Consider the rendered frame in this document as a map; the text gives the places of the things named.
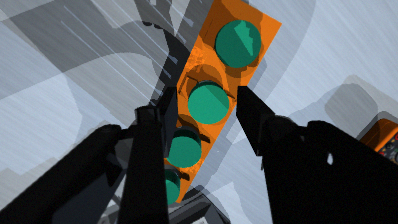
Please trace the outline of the orange multimeter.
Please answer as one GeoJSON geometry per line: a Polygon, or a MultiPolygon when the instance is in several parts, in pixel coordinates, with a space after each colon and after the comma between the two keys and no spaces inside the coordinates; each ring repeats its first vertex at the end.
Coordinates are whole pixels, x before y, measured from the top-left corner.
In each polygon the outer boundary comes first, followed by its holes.
{"type": "Polygon", "coordinates": [[[360,139],[368,147],[398,164],[398,124],[380,119],[360,139]]]}

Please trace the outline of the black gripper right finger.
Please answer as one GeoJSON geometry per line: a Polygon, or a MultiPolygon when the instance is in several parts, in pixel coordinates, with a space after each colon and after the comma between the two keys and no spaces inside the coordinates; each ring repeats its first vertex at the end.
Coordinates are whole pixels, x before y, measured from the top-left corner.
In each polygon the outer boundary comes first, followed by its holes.
{"type": "Polygon", "coordinates": [[[398,224],[398,164],[325,121],[275,115],[248,86],[236,116],[262,156],[273,224],[398,224]]]}

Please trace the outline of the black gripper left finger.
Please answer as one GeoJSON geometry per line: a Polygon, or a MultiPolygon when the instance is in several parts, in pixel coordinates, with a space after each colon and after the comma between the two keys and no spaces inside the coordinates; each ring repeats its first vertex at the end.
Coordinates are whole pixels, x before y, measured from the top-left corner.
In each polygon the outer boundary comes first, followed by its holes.
{"type": "Polygon", "coordinates": [[[169,224],[164,158],[178,120],[177,87],[134,111],[127,129],[93,131],[6,205],[0,224],[97,224],[125,175],[116,224],[169,224]]]}

